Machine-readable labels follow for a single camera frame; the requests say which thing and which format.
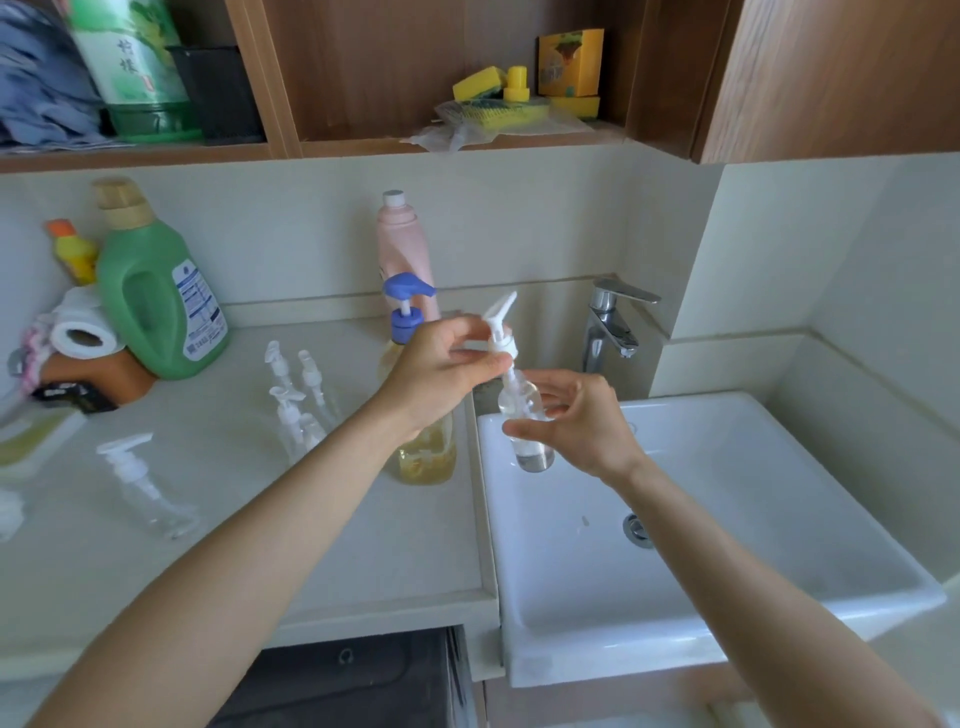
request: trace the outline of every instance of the yellow liquid soap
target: yellow liquid soap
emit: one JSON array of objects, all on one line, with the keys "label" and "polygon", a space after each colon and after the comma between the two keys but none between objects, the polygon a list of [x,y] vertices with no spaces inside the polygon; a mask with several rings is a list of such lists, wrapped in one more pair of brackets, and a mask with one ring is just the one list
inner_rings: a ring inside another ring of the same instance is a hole
[{"label": "yellow liquid soap", "polygon": [[427,427],[409,443],[396,449],[400,480],[407,485],[439,485],[453,475],[457,443],[453,439],[453,415]]}]

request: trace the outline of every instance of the green bottle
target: green bottle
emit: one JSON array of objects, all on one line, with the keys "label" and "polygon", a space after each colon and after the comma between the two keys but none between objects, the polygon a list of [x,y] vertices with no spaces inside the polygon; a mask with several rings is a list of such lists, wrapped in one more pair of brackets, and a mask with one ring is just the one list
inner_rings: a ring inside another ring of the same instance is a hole
[{"label": "green bottle", "polygon": [[93,187],[112,228],[97,259],[107,317],[161,379],[197,374],[224,350],[228,328],[186,243],[156,219],[132,180],[104,178]]},{"label": "green bottle", "polygon": [[180,37],[161,0],[59,0],[57,5],[121,139],[201,137],[167,50],[180,45]]}]

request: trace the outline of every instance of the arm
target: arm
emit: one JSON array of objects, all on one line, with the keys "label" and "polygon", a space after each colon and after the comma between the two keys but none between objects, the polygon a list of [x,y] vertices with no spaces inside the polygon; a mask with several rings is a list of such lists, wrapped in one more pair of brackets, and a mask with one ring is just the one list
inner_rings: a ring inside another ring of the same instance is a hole
[{"label": "arm", "polygon": [[488,335],[468,317],[421,327],[377,394],[150,584],[30,725],[205,726],[396,447],[509,366],[451,351]]},{"label": "arm", "polygon": [[940,726],[843,622],[755,558],[651,460],[601,376],[528,372],[554,422],[511,420],[603,480],[643,522],[731,663],[777,726]]}]

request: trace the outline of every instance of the sink basin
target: sink basin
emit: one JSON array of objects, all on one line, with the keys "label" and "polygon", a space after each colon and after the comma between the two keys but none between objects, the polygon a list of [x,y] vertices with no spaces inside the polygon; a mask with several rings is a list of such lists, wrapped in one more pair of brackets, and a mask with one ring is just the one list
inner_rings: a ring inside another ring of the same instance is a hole
[{"label": "sink basin", "polygon": [[[740,543],[864,639],[946,600],[930,576],[749,395],[625,402],[644,449]],[[630,509],[558,454],[516,465],[479,418],[511,686],[726,658]]]}]

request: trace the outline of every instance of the sponge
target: sponge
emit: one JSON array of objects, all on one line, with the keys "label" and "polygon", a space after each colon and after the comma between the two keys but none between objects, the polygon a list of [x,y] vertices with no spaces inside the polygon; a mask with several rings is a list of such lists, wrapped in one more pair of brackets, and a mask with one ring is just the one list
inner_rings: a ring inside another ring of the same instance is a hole
[{"label": "sponge", "polygon": [[453,85],[453,98],[457,101],[469,99],[490,99],[497,96],[507,83],[507,74],[495,65],[467,76]]}]

